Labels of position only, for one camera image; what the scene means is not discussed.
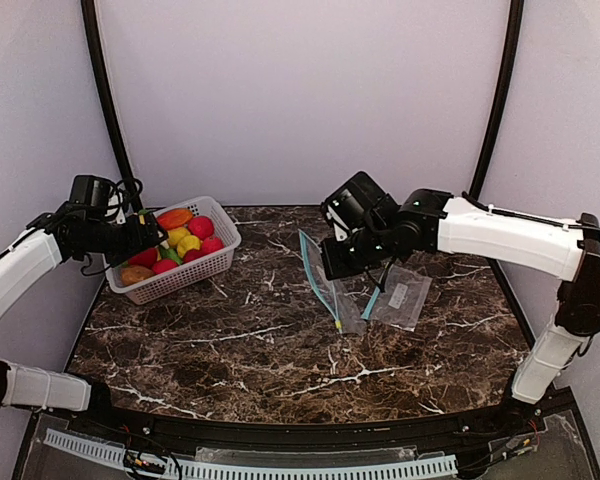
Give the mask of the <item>clear zip bag blue zipper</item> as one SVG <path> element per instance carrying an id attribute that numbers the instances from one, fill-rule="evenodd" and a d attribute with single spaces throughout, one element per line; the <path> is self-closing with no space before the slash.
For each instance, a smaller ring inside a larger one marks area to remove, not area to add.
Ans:
<path id="1" fill-rule="evenodd" d="M 303 230 L 298 231 L 303 267 L 312 291 L 326 307 L 335 321 L 340 321 L 343 332 L 340 334 L 363 335 L 367 323 L 361 312 L 347 295 L 347 290 L 339 280 L 328 280 L 322 265 L 319 245 Z"/>

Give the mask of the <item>red toy bell pepper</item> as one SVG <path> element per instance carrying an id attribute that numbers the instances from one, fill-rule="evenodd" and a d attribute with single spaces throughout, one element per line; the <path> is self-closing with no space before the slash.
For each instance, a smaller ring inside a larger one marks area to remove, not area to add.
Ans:
<path id="1" fill-rule="evenodd" d="M 153 266 L 152 266 L 152 271 L 154 272 L 155 275 L 160 275 L 163 273 L 166 273 L 168 271 L 171 271 L 173 269 L 176 269 L 179 267 L 179 263 L 170 259 L 170 258 L 165 258 L 165 259 L 161 259 L 159 261 L 157 261 Z"/>

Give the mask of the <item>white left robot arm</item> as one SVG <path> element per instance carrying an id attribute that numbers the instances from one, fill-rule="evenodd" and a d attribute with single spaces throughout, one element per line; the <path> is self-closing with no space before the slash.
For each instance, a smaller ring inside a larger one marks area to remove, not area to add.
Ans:
<path id="1" fill-rule="evenodd" d="M 111 207 L 63 204 L 44 213 L 0 254 L 0 322 L 62 264 L 94 254 L 113 267 L 167 239 L 151 213 L 124 216 Z M 80 376 L 0 357 L 0 408 L 86 411 L 93 384 Z"/>

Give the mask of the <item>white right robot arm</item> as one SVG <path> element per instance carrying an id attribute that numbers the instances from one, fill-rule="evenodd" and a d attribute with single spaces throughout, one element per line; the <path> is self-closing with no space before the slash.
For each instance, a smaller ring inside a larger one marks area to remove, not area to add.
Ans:
<path id="1" fill-rule="evenodd" d="M 415 252 L 462 254 L 519 265 L 559 280 L 555 313 L 510 387 L 537 403 L 576 352 L 600 333 L 600 227 L 592 215 L 553 219 L 419 189 L 398 204 L 377 186 L 342 186 L 321 205 L 334 236 L 322 241 L 328 279 L 363 274 Z"/>

